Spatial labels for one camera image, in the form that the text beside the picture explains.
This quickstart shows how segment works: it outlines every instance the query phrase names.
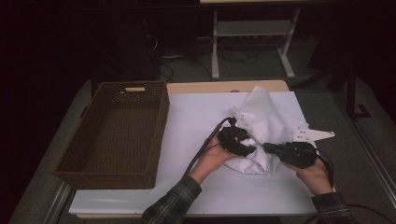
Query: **white cloth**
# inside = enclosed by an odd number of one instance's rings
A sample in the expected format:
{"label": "white cloth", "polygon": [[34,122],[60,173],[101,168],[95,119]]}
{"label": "white cloth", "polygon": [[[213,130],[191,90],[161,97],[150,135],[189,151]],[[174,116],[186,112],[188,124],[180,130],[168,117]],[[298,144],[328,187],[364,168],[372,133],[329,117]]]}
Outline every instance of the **white cloth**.
{"label": "white cloth", "polygon": [[286,108],[276,104],[263,87],[255,87],[246,101],[239,107],[230,108],[230,115],[237,119],[236,126],[247,130],[250,139],[242,144],[257,149],[245,158],[238,157],[227,161],[226,166],[242,174],[263,175],[275,173],[279,164],[277,156],[267,154],[263,143],[281,144],[291,142],[294,133],[308,124],[293,116]]}

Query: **table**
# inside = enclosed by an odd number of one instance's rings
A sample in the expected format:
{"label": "table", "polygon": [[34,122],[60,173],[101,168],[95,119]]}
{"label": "table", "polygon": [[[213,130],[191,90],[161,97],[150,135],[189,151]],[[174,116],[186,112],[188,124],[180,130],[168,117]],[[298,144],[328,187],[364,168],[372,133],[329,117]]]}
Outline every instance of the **table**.
{"label": "table", "polygon": [[[213,111],[224,110],[224,106],[230,106],[233,102],[241,102],[256,85],[272,91],[277,102],[283,102],[285,106],[294,108],[297,114],[303,114],[284,81],[169,84],[171,106],[156,187],[149,190],[78,190],[69,212],[82,218],[141,216],[147,207],[176,184],[190,158],[223,118],[222,114]],[[241,92],[226,93],[235,90]],[[205,109],[210,116],[202,116],[203,111],[194,108],[196,104],[220,101],[221,104],[215,103]],[[278,166],[275,175],[241,175],[223,166],[202,187],[203,193],[194,202],[187,217],[278,216],[316,212],[310,199],[312,194],[292,170],[282,165]]]}

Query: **hand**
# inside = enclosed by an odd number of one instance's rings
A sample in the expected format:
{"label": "hand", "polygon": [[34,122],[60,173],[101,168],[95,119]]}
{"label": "hand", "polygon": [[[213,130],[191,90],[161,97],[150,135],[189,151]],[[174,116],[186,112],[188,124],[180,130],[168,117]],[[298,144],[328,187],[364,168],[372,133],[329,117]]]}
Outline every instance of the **hand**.
{"label": "hand", "polygon": [[282,163],[294,170],[297,177],[303,180],[313,194],[319,195],[333,192],[329,177],[327,177],[326,167],[320,159],[316,159],[314,165],[305,169],[300,169],[285,162]]}
{"label": "hand", "polygon": [[195,179],[199,184],[204,182],[205,178],[212,172],[220,168],[224,162],[238,157],[237,155],[226,151],[220,144],[219,139],[215,136],[207,146],[198,162],[190,171],[189,175]]}

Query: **black device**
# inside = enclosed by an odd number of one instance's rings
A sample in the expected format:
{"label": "black device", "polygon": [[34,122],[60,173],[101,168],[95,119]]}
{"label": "black device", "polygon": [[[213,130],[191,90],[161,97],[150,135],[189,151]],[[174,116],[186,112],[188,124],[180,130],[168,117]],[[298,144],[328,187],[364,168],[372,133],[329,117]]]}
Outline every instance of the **black device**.
{"label": "black device", "polygon": [[[222,124],[225,121],[229,121],[231,126],[222,127]],[[190,162],[189,167],[187,168],[184,175],[187,175],[189,173],[190,169],[196,163],[198,158],[202,155],[202,153],[205,152],[205,150],[207,150],[207,145],[216,134],[218,135],[219,143],[221,144],[221,146],[238,156],[246,157],[248,154],[254,152],[254,150],[257,149],[252,146],[247,147],[241,144],[241,141],[249,138],[248,132],[244,129],[236,127],[235,123],[236,118],[227,118],[218,124],[215,130],[206,138],[204,144],[201,146],[200,150]],[[330,184],[333,184],[332,165],[325,161],[321,156],[319,156],[318,150],[314,148],[314,146],[312,146],[311,144],[306,142],[290,142],[280,145],[264,143],[262,146],[266,153],[274,154],[278,156],[281,161],[302,169],[314,165],[316,159],[320,159],[326,166]]]}
{"label": "black device", "polygon": [[230,118],[229,122],[231,123],[231,127],[223,127],[218,133],[218,139],[221,146],[227,151],[243,157],[254,152],[254,150],[256,150],[255,147],[247,147],[241,144],[241,141],[250,138],[248,136],[248,132],[245,129],[237,128],[235,126],[235,118]]}
{"label": "black device", "polygon": [[318,157],[318,151],[306,142],[291,142],[284,145],[264,143],[263,148],[266,153],[275,154],[281,161],[302,169],[314,165]]}

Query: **brown woven basket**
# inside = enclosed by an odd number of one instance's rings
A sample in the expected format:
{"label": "brown woven basket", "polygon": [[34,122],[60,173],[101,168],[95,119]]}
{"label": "brown woven basket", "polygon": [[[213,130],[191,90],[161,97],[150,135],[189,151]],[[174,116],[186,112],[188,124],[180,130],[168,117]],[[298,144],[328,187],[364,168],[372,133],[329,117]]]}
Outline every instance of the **brown woven basket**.
{"label": "brown woven basket", "polygon": [[74,189],[152,189],[169,109],[165,82],[102,83],[54,174]]}

